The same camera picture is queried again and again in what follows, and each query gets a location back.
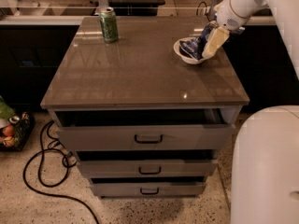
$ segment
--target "drawer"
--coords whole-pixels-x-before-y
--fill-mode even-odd
[[[78,165],[84,177],[154,177],[154,176],[208,176],[217,167],[217,161],[83,161]]]
[[[223,123],[218,108],[111,109],[57,111],[64,127],[143,126]]]
[[[91,189],[95,196],[102,198],[197,196],[202,194],[206,187],[202,180],[202,177],[125,178],[112,181],[93,178]]]
[[[94,151],[76,153],[85,177],[208,176],[217,161],[212,150]]]
[[[60,128],[69,150],[221,149],[231,137],[231,124],[105,126]]]

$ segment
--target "open drawer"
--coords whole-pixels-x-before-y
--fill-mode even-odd
[[[92,178],[91,189],[99,197],[172,197],[203,193],[203,177],[173,178]]]
[[[77,152],[87,178],[209,176],[217,167],[212,150]]]
[[[60,128],[65,147],[77,150],[221,149],[235,129],[231,124]]]

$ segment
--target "cabinet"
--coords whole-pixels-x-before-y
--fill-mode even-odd
[[[250,98],[247,112],[299,105],[299,81],[276,26],[247,26],[223,48]]]
[[[184,63],[174,43],[202,18],[121,17],[106,44],[85,18],[42,101],[99,197],[197,196],[249,102],[221,49]]]
[[[1,96],[20,110],[40,111],[51,79],[78,26],[1,25]]]

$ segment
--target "cabinet top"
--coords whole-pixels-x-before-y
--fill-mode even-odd
[[[223,49],[201,65],[174,52],[197,37],[200,17],[118,17],[120,39],[106,44],[97,17],[86,17],[41,103],[47,109],[246,105]]]

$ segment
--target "bowl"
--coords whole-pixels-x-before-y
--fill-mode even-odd
[[[0,129],[7,127],[9,124],[10,123],[7,119],[0,119]]]
[[[174,51],[175,53],[180,56],[180,58],[185,62],[185,63],[189,63],[189,64],[199,64],[199,63],[202,63],[204,62],[205,58],[202,58],[200,60],[197,60],[191,56],[189,56],[187,53],[183,53],[182,52],[182,49],[180,48],[180,44],[179,44],[179,41],[188,41],[188,40],[191,40],[193,39],[194,37],[185,37],[185,38],[181,38],[180,40],[178,40],[175,45],[174,45]]]

